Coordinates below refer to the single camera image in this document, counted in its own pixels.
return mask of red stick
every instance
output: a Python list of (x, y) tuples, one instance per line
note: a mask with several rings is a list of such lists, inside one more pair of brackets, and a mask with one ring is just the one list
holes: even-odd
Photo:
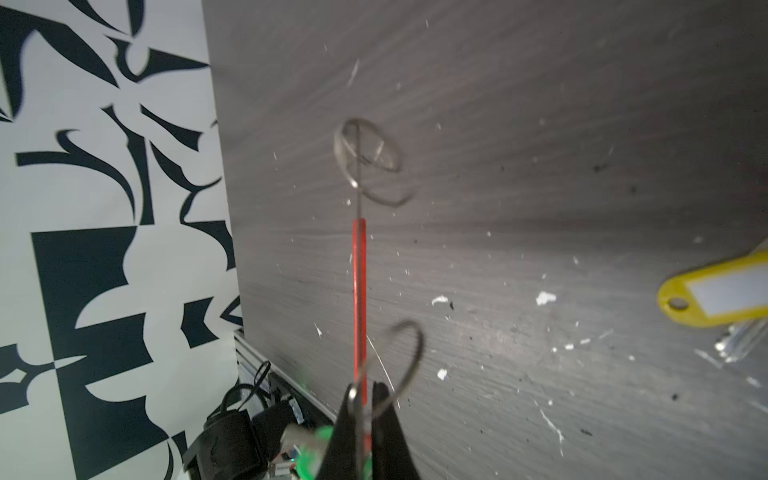
[[(352, 263), (355, 295), (355, 378), (366, 362), (366, 219), (352, 225)], [(362, 378), (362, 403), (368, 403), (368, 379)]]

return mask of gray wood grain surface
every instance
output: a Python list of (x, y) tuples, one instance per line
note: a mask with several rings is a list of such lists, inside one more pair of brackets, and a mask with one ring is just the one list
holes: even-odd
[[(273, 362), (334, 409), (352, 379), (332, 135), (360, 116), (419, 182), (364, 214), (372, 341), (403, 317), (429, 336), (398, 410), (425, 480), (768, 475), (745, 381), (768, 350), (716, 369), (694, 349), (720, 330), (655, 300), (768, 235), (764, 4), (204, 5), (245, 333)], [(411, 348), (379, 351), (393, 381)]]

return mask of black and white patterned wall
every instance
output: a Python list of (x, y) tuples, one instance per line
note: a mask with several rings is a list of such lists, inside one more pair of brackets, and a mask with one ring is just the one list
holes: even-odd
[(2, 0), (0, 474), (178, 476), (242, 323), (200, 0)]

